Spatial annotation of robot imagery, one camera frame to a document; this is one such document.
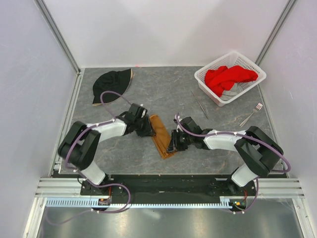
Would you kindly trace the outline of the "orange cloth napkin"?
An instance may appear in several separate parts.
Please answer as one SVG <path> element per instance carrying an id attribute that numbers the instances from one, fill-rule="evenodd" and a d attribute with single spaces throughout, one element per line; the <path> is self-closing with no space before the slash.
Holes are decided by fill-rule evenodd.
<path id="1" fill-rule="evenodd" d="M 154 132 L 156 133 L 152 140 L 161 156 L 162 159 L 167 159 L 172 157 L 175 152 L 168 153 L 167 149 L 169 143 L 171 141 L 171 136 L 169 135 L 166 127 L 164 126 L 163 122 L 159 118 L 158 115 L 151 115 L 150 122 Z"/>

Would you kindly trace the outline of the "silver knife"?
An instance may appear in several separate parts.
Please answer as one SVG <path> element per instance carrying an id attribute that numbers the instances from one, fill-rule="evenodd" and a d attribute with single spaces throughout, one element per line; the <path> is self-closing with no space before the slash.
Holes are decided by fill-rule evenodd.
<path id="1" fill-rule="evenodd" d="M 204 109 L 204 107 L 203 107 L 203 105 L 201 104 L 201 102 L 198 100 L 196 94 L 195 94 L 192 90 L 191 90 L 191 93 L 192 93 L 192 95 L 194 96 L 195 100 L 197 101 L 197 103 L 198 103 L 199 107 L 201 108 L 201 110 L 202 110 L 203 114 L 205 115 L 205 117 L 206 117 L 207 119 L 209 119 L 206 110 Z"/>

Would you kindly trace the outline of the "silver fork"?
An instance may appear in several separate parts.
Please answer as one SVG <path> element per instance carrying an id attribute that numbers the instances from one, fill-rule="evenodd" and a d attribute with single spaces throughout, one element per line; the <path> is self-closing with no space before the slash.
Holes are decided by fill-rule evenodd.
<path id="1" fill-rule="evenodd" d="M 241 123 L 240 123 L 240 127 L 244 126 L 247 121 L 254 115 L 256 114 L 261 108 L 263 107 L 262 103 L 258 103 L 256 107 L 253 108 L 253 111 L 252 113 L 247 117 L 245 118 Z"/>

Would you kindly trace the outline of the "white plastic basket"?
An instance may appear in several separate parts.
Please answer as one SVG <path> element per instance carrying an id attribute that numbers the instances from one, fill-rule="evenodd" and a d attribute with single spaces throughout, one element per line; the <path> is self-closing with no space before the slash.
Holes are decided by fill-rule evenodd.
<path id="1" fill-rule="evenodd" d="M 266 73 L 246 56 L 231 51 L 194 74 L 202 89 L 218 106 L 233 102 L 266 79 Z"/>

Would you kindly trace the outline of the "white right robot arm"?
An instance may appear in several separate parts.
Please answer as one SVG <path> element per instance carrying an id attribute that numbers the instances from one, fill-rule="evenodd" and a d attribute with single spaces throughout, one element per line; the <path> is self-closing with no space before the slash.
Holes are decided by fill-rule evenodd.
<path id="1" fill-rule="evenodd" d="M 174 121 L 177 129 L 171 133 L 167 153 L 185 151 L 194 145 L 198 149 L 227 150 L 240 155 L 244 164 L 231 174 L 226 186 L 232 195 L 240 194 L 248 182 L 268 176 L 283 156 L 282 149 L 256 126 L 229 132 L 201 129 L 191 117 Z"/>

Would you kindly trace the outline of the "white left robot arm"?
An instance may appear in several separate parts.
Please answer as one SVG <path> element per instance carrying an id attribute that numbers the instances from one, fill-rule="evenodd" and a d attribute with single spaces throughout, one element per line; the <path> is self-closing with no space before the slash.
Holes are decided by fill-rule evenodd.
<path id="1" fill-rule="evenodd" d="M 133 132 L 139 137 L 154 136 L 147 112 L 143 106 L 133 103 L 128 111 L 109 121 L 95 124 L 77 121 L 59 145 L 57 153 L 65 160 L 66 166 L 72 164 L 92 183 L 91 188 L 96 194 L 103 195 L 107 193 L 109 184 L 106 173 L 94 161 L 99 143 Z"/>

